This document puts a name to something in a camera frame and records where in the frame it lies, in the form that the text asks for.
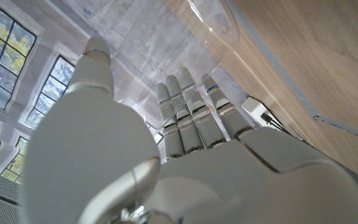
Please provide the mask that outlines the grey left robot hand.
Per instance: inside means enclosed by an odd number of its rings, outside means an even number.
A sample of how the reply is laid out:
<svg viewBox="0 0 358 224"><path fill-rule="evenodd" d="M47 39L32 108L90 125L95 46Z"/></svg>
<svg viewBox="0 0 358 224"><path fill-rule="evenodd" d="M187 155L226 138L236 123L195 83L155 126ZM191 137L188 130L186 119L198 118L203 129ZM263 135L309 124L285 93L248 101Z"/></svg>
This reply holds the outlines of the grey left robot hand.
<svg viewBox="0 0 358 224"><path fill-rule="evenodd" d="M91 38L66 93L34 131L24 166L28 223L358 223L358 185L272 128L161 163L142 118L113 98L111 56Z"/></svg>

